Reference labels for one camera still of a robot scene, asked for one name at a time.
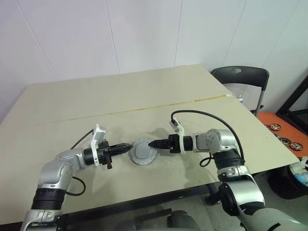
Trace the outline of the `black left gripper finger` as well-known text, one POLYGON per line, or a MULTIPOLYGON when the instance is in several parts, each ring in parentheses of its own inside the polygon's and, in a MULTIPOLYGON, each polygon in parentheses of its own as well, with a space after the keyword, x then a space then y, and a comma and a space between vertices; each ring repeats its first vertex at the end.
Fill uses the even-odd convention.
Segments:
POLYGON ((130 150, 130 148, 119 148, 119 149, 111 149, 110 150, 110 156, 116 156, 120 154, 127 153, 130 150))
POLYGON ((109 151, 129 151, 133 147, 130 143, 120 143, 109 147, 109 151))

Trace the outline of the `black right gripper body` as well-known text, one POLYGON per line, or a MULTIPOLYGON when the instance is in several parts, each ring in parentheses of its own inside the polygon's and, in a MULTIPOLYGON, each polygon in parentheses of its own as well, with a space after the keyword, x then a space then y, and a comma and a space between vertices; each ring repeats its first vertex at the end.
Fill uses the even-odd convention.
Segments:
POLYGON ((180 136, 178 134, 170 134, 168 136, 169 152, 173 154, 179 154, 180 149, 180 136))

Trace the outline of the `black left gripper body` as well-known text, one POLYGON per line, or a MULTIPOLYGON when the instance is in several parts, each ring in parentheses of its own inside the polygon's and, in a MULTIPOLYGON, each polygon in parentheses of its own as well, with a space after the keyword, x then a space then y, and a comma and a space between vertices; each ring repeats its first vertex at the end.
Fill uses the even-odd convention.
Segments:
POLYGON ((106 165, 107 169, 112 169, 112 158, 110 154, 110 146, 106 139, 98 144, 97 156, 101 165, 106 165))

